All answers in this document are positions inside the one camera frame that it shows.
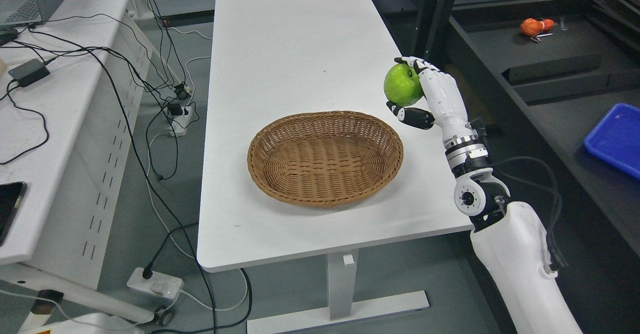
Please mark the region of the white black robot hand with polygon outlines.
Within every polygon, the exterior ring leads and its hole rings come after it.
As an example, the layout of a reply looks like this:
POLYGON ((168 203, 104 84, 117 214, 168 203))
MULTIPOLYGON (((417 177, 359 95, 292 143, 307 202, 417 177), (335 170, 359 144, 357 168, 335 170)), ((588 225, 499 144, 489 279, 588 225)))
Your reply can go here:
POLYGON ((402 56, 394 61, 411 66, 418 74, 423 90, 423 98, 411 106, 400 106, 387 99, 387 107, 400 122, 423 130, 436 125, 441 128, 444 143, 474 134, 453 76, 422 58, 402 56))

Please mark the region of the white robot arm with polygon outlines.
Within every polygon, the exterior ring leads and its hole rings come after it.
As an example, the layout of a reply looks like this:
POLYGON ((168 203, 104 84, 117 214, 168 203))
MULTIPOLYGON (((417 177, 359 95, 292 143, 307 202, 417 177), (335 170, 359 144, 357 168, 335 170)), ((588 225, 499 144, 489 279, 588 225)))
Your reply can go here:
POLYGON ((455 206, 471 219, 471 245, 516 331, 580 334, 551 270, 547 232, 533 207, 510 200, 507 186, 485 165, 489 153, 470 127, 446 120, 441 128, 446 160, 455 175, 455 206))

